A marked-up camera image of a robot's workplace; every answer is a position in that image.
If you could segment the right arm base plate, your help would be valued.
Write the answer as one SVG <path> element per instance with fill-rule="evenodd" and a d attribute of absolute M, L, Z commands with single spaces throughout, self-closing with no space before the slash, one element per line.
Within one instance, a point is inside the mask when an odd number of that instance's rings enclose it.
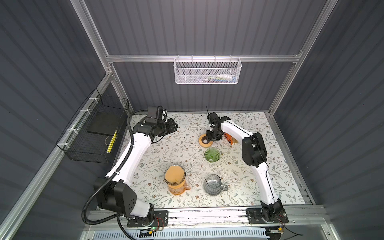
<path fill-rule="evenodd" d="M 246 216 L 250 224 L 287 224 L 289 222 L 285 209 L 272 210 L 267 208 L 248 208 Z"/>

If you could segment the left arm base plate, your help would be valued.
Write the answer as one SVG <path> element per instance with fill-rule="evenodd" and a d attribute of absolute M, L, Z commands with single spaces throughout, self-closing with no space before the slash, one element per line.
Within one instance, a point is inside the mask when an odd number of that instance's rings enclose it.
<path fill-rule="evenodd" d="M 128 218 L 128 228 L 139 227 L 166 227 L 168 225 L 169 212 L 154 210 L 150 211 L 145 218 L 134 217 Z"/>

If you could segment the grey glass carafe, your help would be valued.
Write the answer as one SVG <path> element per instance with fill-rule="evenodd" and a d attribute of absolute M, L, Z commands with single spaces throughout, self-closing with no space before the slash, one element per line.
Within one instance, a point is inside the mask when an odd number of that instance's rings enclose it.
<path fill-rule="evenodd" d="M 204 190 L 210 196 L 217 196 L 222 191 L 228 191 L 228 186 L 223 184 L 221 178 L 216 174 L 204 177 Z"/>

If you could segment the green glass dripper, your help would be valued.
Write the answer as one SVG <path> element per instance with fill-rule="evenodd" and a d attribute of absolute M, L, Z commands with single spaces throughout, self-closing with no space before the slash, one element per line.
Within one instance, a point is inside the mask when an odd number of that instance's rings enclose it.
<path fill-rule="evenodd" d="M 215 148 L 208 148 L 204 153 L 204 157 L 208 162 L 215 163 L 221 158 L 221 154 Z"/>

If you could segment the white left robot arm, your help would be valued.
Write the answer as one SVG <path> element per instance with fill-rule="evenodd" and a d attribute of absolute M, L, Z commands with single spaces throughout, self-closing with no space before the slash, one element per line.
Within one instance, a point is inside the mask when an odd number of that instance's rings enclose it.
<path fill-rule="evenodd" d="M 130 142 L 113 168 L 105 178 L 95 182 L 92 200 L 96 200 L 99 208 L 109 210 L 116 215 L 132 216 L 152 220 L 153 205 L 139 200 L 131 189 L 133 177 L 140 160 L 156 137 L 164 137 L 174 133 L 178 125 L 167 118 L 167 110 L 162 106 L 149 106 L 143 117 L 134 127 L 131 126 L 130 114 L 127 129 Z"/>

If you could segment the orange glass carafe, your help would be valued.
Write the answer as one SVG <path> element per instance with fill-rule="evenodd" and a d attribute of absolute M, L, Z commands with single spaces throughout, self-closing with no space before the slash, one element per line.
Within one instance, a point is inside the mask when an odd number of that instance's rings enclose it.
<path fill-rule="evenodd" d="M 189 191 L 191 187 L 187 184 L 187 182 L 184 180 L 178 185 L 169 185 L 168 184 L 168 191 L 173 195 L 181 195 L 185 191 Z"/>

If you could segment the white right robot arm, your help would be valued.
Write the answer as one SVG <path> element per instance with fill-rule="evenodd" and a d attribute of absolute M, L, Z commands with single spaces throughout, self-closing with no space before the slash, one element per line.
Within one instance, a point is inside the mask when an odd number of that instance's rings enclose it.
<path fill-rule="evenodd" d="M 229 117 L 220 117 L 215 112 L 208 114 L 207 119 L 212 128 L 206 131 L 208 142 L 217 142 L 223 138 L 224 134 L 229 134 L 242 144 L 242 159 L 251 167 L 259 186 L 263 220 L 266 223 L 285 224 L 287 214 L 273 188 L 263 136 L 260 133 L 247 131 L 231 121 Z"/>

